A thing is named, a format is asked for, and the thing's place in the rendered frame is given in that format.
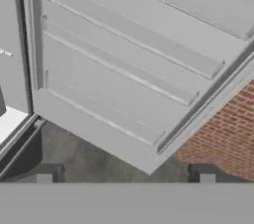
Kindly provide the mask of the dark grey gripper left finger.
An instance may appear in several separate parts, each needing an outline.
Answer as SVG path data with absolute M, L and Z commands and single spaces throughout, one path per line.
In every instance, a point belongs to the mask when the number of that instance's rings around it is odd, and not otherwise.
M 55 183 L 64 182 L 63 164 L 40 164 L 27 173 L 6 179 L 6 182 Z

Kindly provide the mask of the grey fridge body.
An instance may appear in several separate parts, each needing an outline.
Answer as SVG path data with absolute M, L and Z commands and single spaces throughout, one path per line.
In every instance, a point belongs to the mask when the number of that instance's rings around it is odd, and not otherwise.
M 0 0 L 0 182 L 41 162 L 45 123 L 33 110 L 23 0 Z

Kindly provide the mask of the grey fridge door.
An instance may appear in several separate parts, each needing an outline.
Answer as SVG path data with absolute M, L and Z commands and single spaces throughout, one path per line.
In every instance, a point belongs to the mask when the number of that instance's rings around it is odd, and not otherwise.
M 254 0 L 24 0 L 47 120 L 154 172 L 254 76 Z

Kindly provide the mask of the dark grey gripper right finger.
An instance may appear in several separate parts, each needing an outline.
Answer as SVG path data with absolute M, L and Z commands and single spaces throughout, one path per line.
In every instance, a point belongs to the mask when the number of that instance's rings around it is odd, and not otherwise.
M 228 174 L 215 165 L 189 164 L 188 172 L 188 182 L 248 182 L 248 179 Z

